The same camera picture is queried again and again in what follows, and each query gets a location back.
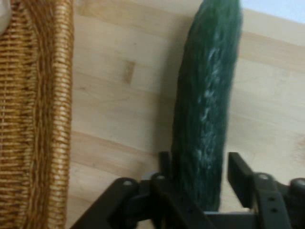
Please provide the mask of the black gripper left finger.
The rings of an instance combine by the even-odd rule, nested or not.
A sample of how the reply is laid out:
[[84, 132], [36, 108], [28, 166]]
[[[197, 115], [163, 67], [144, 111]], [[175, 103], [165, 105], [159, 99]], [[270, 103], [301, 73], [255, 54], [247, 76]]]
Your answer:
[[171, 181], [169, 152], [160, 152], [159, 172], [137, 182], [121, 177], [72, 225], [73, 229], [134, 229], [151, 220], [156, 229], [213, 229], [214, 224]]

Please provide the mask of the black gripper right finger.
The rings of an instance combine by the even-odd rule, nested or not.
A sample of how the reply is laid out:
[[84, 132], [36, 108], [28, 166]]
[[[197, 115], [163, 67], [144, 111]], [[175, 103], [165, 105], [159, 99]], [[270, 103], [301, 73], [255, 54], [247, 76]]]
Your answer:
[[228, 155], [227, 179], [244, 208], [250, 209], [261, 229], [305, 227], [305, 180], [284, 185], [267, 173], [254, 172], [239, 153]]

